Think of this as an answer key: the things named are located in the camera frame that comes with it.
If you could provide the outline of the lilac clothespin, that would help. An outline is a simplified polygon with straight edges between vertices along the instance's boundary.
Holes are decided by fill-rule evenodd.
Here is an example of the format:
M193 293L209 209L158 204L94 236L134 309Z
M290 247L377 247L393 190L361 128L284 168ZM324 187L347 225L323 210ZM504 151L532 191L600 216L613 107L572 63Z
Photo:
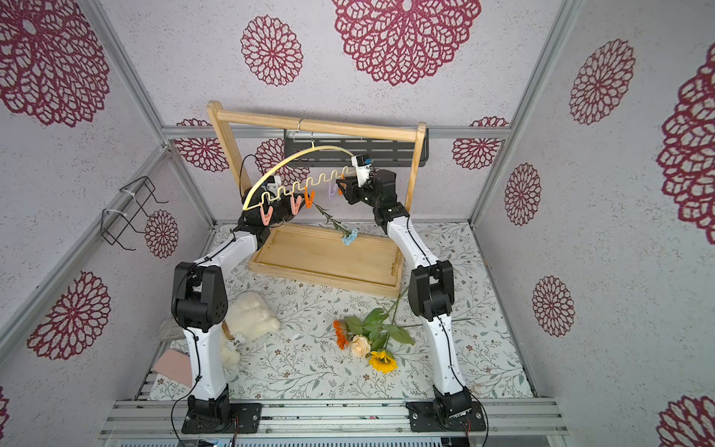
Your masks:
M339 187L337 183L329 183L328 184L328 199L333 200L333 198L337 195L339 191Z

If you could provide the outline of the light blue artificial flower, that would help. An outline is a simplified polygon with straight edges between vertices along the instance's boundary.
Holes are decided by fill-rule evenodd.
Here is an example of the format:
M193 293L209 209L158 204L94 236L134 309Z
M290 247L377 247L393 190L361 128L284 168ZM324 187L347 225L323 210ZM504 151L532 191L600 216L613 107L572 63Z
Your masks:
M333 229L342 233L341 240L344 245L350 246L353 242L356 241L359 235L359 229L349 228L341 221L335 219L327 209L323 208L318 204L314 204L314 207L326 219L327 225L330 225Z

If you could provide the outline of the peach artificial rose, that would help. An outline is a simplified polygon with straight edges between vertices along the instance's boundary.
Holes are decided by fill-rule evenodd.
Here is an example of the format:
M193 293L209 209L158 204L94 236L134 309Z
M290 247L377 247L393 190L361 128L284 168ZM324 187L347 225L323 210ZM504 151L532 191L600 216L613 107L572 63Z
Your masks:
M349 346L345 350L349 350L353 357L370 359L374 342L377 342L378 348L386 346L391 354L393 354L390 351L392 342L413 346L415 339L404 326L397 322L400 301L401 296L394 304L388 307L376 307L363 318L357 316L341 318L348 329Z

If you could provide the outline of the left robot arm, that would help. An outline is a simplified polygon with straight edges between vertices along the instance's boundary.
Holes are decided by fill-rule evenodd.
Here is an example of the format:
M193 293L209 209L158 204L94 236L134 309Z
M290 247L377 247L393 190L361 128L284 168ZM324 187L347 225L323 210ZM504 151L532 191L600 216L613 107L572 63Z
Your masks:
M216 249L193 262L180 262L173 274L171 314L184 331L189 348L192 385L186 400L189 421L229 425L229 388L221 363L222 324L229 310L225 276L266 244L271 227L292 220L305 201L282 197L271 205L249 200L238 225Z

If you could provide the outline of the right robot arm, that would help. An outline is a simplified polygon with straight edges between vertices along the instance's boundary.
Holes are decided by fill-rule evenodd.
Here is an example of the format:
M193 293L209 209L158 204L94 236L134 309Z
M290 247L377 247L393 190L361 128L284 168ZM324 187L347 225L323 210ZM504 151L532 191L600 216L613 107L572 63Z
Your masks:
M426 247L417 234L406 207L398 201L397 175L387 169L371 171L366 166L335 181L350 205L372 207L376 225L397 244L411 269L408 301L420 318L430 346L433 368L434 413L447 426L472 411L472 395L465 385L452 334L454 269Z

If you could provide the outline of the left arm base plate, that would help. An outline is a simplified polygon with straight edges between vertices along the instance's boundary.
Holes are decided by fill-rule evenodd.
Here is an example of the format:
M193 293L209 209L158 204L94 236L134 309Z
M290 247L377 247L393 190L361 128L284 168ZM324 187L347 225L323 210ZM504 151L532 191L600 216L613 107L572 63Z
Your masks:
M260 403L190 402L182 434L255 434L263 406Z

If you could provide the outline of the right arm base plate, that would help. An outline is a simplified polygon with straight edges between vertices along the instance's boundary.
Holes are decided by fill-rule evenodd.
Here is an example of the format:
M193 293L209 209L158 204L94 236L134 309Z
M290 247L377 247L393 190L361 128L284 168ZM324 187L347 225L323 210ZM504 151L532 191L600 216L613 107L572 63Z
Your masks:
M437 409L435 402L407 402L412 432L470 431L486 432L487 422L480 404L473 402L469 411L448 416Z

